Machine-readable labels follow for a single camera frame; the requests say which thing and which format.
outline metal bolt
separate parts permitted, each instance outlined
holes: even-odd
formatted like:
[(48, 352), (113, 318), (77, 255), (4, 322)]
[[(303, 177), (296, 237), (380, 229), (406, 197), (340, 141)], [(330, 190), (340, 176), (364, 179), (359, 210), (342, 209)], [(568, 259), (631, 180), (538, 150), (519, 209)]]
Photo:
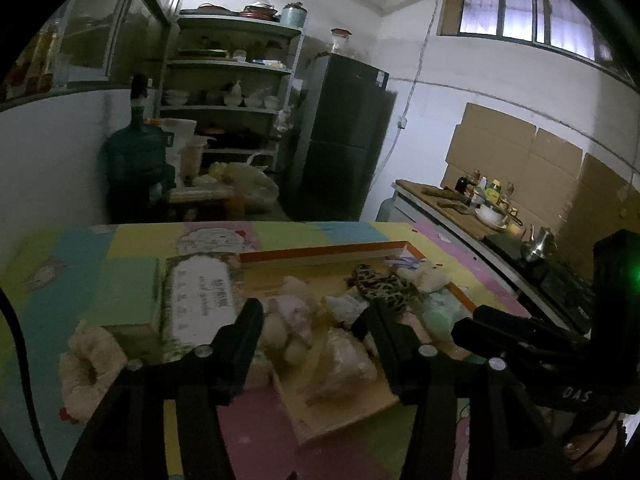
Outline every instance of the metal bolt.
[(507, 367), (507, 363), (505, 363), (499, 357), (492, 357), (491, 359), (489, 359), (489, 366), (491, 368), (493, 368), (494, 370), (497, 370), (498, 372), (501, 372), (502, 370), (504, 370)]
[(438, 349), (432, 345), (420, 345), (420, 348), (418, 348), (418, 353), (422, 357), (434, 357), (438, 354)]
[(196, 346), (194, 352), (198, 357), (205, 358), (213, 354), (213, 348), (211, 348), (211, 346), (209, 345), (200, 345)]
[(140, 370), (140, 368), (143, 367), (143, 365), (144, 363), (142, 362), (142, 359), (132, 359), (127, 363), (127, 370), (130, 370), (131, 372), (137, 372), (138, 370)]

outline colorful tablecloth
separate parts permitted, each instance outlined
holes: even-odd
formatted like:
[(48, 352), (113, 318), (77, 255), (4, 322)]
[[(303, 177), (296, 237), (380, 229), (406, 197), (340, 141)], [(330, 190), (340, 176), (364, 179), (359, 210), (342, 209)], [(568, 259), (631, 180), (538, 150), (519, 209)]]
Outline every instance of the colorful tablecloth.
[[(412, 243), (443, 265), (475, 304), (525, 314), (491, 272), (438, 237), (429, 225), (365, 222), (198, 222), (128, 224), (46, 230), (25, 238), (0, 285), (20, 317), (27, 341), (34, 401), (44, 439), (58, 474), (84, 425), (62, 422), (58, 360), (91, 298), (105, 258), (154, 256), (161, 260), (189, 251), (258, 251), (386, 240)], [(13, 343), (0, 320), (0, 427), (34, 478), (46, 478), (20, 390)], [(454, 478), (464, 479), (466, 408), (460, 406)], [(252, 390), (228, 408), (220, 423), (238, 480), (397, 478), (408, 445), (413, 408), (395, 406), (345, 431), (299, 447), (286, 413), (271, 387)]]

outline cardboard backsplash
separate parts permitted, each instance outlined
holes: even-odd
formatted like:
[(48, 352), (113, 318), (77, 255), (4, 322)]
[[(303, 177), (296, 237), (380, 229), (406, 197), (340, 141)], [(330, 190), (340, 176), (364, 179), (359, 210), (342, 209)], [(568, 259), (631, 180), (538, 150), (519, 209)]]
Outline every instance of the cardboard backsplash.
[(475, 169), (513, 182), (513, 206), (525, 225), (556, 232), (558, 258), (593, 275), (593, 244), (619, 229), (640, 232), (640, 193), (570, 142), (526, 121), (473, 103), (456, 127), (442, 186)]

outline silver kettle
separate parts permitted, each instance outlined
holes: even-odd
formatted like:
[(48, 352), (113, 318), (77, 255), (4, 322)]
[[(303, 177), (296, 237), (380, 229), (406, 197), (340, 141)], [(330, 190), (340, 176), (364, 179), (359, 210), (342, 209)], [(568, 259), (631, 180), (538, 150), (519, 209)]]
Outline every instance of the silver kettle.
[(533, 224), (531, 224), (531, 235), (528, 242), (520, 248), (520, 254), (528, 264), (538, 260), (544, 260), (547, 256), (558, 249), (554, 242), (554, 232), (551, 227), (541, 227), (538, 236), (534, 236)]

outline black refrigerator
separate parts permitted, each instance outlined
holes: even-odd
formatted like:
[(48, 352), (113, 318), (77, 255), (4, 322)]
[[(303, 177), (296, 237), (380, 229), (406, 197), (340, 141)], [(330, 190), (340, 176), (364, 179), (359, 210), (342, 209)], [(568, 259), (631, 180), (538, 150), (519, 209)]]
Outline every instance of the black refrigerator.
[(393, 105), (388, 76), (338, 54), (309, 66), (300, 137), (284, 190), (291, 219), (360, 219)]

